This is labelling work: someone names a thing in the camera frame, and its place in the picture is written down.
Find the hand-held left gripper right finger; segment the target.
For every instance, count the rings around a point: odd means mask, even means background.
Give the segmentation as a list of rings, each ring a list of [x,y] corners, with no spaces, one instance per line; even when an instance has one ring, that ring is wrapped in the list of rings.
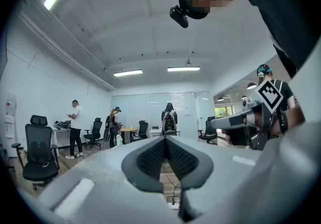
[[[166,223],[250,223],[250,191],[242,187],[260,153],[166,137],[166,158],[181,184],[178,213]]]

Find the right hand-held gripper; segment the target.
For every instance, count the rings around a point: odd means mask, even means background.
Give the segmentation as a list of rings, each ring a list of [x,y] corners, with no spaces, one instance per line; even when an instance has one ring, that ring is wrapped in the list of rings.
[[[270,139],[270,129],[283,95],[269,80],[264,80],[251,94],[241,113],[211,120],[213,129],[225,131],[229,144],[263,150]],[[255,125],[255,112],[262,113],[262,128]]]

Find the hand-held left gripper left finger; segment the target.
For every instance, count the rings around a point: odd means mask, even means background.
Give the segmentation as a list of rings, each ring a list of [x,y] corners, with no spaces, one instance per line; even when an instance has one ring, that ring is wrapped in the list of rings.
[[[95,153],[51,182],[39,202],[55,223],[182,224],[159,180],[165,155],[163,137]]]

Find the person's right forearm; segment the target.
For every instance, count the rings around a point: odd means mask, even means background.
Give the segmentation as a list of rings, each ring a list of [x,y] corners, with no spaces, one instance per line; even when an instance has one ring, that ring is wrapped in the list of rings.
[[[301,125],[304,121],[305,118],[300,106],[295,106],[286,111],[278,109],[270,129],[270,135],[272,137],[284,135],[287,131]]]

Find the person's right hand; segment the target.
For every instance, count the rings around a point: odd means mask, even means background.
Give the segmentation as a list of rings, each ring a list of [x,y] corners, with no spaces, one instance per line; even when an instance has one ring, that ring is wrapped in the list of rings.
[[[262,128],[262,124],[263,124],[263,117],[262,117],[262,113],[260,112],[255,112],[254,113],[255,116],[255,125],[258,129]]]

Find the window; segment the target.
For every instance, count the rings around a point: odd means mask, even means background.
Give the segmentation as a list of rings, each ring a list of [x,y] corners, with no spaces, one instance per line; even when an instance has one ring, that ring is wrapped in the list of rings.
[[[226,107],[216,107],[215,108],[215,116],[217,119],[227,117],[228,114],[227,114]]]

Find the round wooden table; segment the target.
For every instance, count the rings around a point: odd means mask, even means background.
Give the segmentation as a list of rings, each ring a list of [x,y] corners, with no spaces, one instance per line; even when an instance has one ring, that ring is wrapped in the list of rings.
[[[135,128],[121,128],[120,134],[122,136],[122,144],[128,144],[131,143],[132,135],[137,132],[137,129]]]

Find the black and white backpack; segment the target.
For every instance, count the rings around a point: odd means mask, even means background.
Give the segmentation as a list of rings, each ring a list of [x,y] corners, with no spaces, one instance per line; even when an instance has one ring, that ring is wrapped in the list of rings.
[[[163,118],[163,132],[176,132],[176,121],[172,113],[166,112]]]

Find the white desk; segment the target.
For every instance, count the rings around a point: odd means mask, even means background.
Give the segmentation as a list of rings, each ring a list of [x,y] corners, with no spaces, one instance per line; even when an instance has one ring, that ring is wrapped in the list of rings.
[[[150,129],[149,131],[149,137],[157,137],[160,136],[162,133],[161,129]],[[177,129],[177,136],[181,135],[181,130]]]
[[[60,149],[70,147],[70,130],[52,127],[51,144],[57,146],[57,156],[60,157]]]

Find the black bags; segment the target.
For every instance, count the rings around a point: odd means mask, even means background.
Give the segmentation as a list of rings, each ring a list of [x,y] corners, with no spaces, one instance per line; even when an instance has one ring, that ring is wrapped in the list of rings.
[[[69,121],[63,121],[63,122],[56,121],[53,126],[59,130],[60,129],[67,130],[70,128],[70,123],[69,123]]]

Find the black mesh office chair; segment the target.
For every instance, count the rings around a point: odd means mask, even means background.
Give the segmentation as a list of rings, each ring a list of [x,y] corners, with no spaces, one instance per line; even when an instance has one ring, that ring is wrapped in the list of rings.
[[[27,163],[22,162],[20,152],[24,150],[20,143],[12,144],[16,149],[22,167],[22,176],[33,184],[33,190],[45,187],[59,174],[57,145],[51,143],[53,130],[48,126],[47,118],[32,115],[30,123],[25,125],[27,139]]]

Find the white water dispenser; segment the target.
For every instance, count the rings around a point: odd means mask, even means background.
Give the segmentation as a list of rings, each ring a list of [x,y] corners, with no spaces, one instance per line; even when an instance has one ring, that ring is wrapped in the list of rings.
[[[16,95],[8,93],[6,97],[6,114],[4,115],[4,135],[6,151],[9,158],[17,157],[12,144],[16,143]]]

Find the white ceiling pipes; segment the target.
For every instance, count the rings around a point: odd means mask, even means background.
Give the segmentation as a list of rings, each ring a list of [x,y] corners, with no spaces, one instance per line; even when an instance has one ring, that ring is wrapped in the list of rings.
[[[50,12],[20,11],[18,17],[63,61],[90,79],[116,90],[112,85],[111,71],[89,52],[71,32]]]

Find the person's black shirt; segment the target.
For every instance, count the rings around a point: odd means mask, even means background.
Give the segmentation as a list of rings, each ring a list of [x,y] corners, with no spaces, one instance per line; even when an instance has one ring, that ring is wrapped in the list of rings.
[[[301,69],[321,36],[321,0],[249,0],[258,7],[290,77]]]

